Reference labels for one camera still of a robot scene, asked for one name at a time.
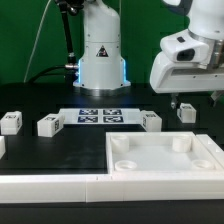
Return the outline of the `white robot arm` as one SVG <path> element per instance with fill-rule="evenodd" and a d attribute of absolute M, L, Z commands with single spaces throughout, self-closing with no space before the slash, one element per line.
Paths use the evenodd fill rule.
<path fill-rule="evenodd" d="M 187 29 L 161 39 L 150 73 L 157 93 L 224 95 L 224 0 L 162 0 L 190 19 Z M 74 85 L 91 95 L 112 94 L 130 85 L 120 53 L 120 17 L 102 0 L 84 0 L 84 54 Z"/>

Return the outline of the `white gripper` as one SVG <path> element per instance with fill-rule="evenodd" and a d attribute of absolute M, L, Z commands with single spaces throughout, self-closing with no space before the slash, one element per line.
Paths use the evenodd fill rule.
<path fill-rule="evenodd" d="M 224 40 L 212 40 L 183 30 L 161 39 L 150 85 L 156 93 L 172 93 L 171 108 L 177 105 L 174 93 L 214 91 L 211 105 L 224 95 Z"/>

